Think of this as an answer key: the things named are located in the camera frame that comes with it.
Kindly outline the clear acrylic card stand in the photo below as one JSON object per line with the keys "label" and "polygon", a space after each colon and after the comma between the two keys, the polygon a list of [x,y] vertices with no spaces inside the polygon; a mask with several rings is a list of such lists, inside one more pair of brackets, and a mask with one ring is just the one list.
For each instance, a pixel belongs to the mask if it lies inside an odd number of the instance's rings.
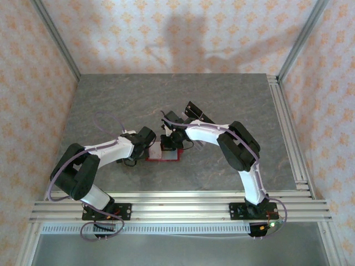
{"label": "clear acrylic card stand", "polygon": [[[181,114],[182,114],[182,119],[183,119],[183,120],[186,120],[186,119],[189,118],[189,117],[187,117],[187,116],[185,115],[185,111],[183,111]],[[205,142],[205,141],[197,140],[197,141],[193,141],[193,144],[194,144],[194,147],[195,147],[195,148],[197,148],[199,151],[201,151],[201,150],[204,148],[206,142]]]}

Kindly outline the aluminium side rail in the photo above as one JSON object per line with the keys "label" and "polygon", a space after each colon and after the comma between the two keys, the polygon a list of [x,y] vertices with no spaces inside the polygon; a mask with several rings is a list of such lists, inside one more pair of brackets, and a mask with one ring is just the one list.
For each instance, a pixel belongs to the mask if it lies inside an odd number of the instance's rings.
{"label": "aluminium side rail", "polygon": [[267,81],[275,105],[288,158],[290,160],[296,188],[301,191],[308,191],[310,197],[315,200],[317,198],[315,188],[306,165],[305,157],[298,142],[293,118],[283,87],[274,75],[268,75]]}

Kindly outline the aluminium frame post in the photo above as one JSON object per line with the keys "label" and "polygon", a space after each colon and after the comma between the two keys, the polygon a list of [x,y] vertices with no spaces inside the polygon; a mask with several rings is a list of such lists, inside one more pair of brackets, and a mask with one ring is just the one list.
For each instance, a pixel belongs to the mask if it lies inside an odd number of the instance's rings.
{"label": "aluminium frame post", "polygon": [[278,83],[285,80],[287,74],[291,70],[294,62],[296,61],[299,53],[305,45],[308,37],[311,35],[314,27],[316,26],[320,16],[328,5],[329,0],[317,0],[316,4],[312,8],[305,24],[303,25],[299,35],[296,38],[294,45],[292,46],[285,62],[283,63],[279,74],[276,76]]}
{"label": "aluminium frame post", "polygon": [[53,22],[48,10],[46,9],[43,1],[42,0],[29,0],[29,1],[31,2],[35,11],[38,13],[47,32],[51,36],[55,45],[57,46],[59,52],[61,53],[63,59],[65,60],[74,78],[76,79],[77,82],[79,82],[82,74],[74,58],[72,57],[69,49],[67,48],[59,30],[57,29],[55,23]]}

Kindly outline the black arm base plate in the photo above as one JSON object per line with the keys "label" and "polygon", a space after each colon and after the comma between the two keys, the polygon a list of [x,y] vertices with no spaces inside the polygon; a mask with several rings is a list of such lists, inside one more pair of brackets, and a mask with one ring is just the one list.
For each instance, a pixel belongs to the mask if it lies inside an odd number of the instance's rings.
{"label": "black arm base plate", "polygon": [[279,219],[280,215],[276,211],[277,204],[268,202],[265,205],[253,205],[245,202],[232,202],[229,204],[229,214],[231,220],[268,220]]}
{"label": "black arm base plate", "polygon": [[131,203],[110,203],[105,207],[102,214],[88,206],[83,206],[82,220],[84,221],[115,221],[117,217],[124,221],[131,219]]}

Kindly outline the pink credit card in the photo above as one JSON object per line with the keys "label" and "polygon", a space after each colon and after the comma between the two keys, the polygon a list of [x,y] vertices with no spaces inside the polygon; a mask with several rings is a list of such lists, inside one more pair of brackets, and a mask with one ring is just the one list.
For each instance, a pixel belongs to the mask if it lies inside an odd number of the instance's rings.
{"label": "pink credit card", "polygon": [[158,160],[161,158],[161,146],[160,142],[155,142],[150,148],[149,148],[149,159],[152,160]]}

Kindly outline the grey metal lower panel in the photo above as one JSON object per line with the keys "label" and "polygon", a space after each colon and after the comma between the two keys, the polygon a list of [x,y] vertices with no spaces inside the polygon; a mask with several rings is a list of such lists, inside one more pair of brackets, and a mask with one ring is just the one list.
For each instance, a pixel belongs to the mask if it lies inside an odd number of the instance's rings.
{"label": "grey metal lower panel", "polygon": [[329,266],[313,238],[264,241],[167,235],[121,235],[89,243],[78,236],[40,237],[32,266]]}

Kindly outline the red leather card holder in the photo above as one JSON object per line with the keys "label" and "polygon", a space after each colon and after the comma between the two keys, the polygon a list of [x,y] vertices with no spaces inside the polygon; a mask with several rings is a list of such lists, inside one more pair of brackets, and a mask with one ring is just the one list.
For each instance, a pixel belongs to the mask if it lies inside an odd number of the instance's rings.
{"label": "red leather card holder", "polygon": [[158,160],[149,159],[149,149],[148,155],[146,157],[146,161],[158,161],[158,162],[166,162],[166,161],[180,161],[180,156],[182,154],[182,149],[176,149],[174,151],[161,151],[162,155],[161,158]]}

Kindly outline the black electronics board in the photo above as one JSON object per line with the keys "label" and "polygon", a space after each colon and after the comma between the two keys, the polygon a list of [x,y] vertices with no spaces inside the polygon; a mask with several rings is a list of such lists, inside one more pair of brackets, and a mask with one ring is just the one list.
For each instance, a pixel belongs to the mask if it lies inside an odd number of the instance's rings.
{"label": "black electronics board", "polygon": [[285,225],[285,222],[258,222],[250,223],[249,236],[253,239],[266,239],[276,235]]}
{"label": "black electronics board", "polygon": [[93,232],[97,239],[108,239],[115,236],[116,226],[114,224],[94,223]]}

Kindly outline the aluminium frame leg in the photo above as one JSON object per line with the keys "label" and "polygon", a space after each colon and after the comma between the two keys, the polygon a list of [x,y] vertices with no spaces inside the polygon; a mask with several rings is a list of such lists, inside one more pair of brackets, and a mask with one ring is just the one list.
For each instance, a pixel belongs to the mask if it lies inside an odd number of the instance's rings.
{"label": "aluminium frame leg", "polygon": [[15,266],[32,265],[41,232],[41,223],[29,223],[27,225]]}
{"label": "aluminium frame leg", "polygon": [[328,223],[318,222],[318,228],[321,234],[322,243],[326,252],[329,266],[338,266],[338,257]]}

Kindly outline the wide aluminium base rail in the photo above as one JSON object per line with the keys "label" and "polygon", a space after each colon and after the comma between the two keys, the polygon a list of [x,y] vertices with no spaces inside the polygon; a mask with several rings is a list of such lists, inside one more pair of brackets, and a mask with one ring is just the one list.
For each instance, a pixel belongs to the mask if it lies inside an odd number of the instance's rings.
{"label": "wide aluminium base rail", "polygon": [[[325,222],[332,216],[327,201],[312,199],[308,191],[272,191],[277,209],[289,222]],[[131,203],[131,222],[137,223],[229,223],[229,203],[242,202],[243,192],[111,192],[119,203]],[[60,202],[37,201],[31,222],[80,222],[82,205],[71,199]]]}

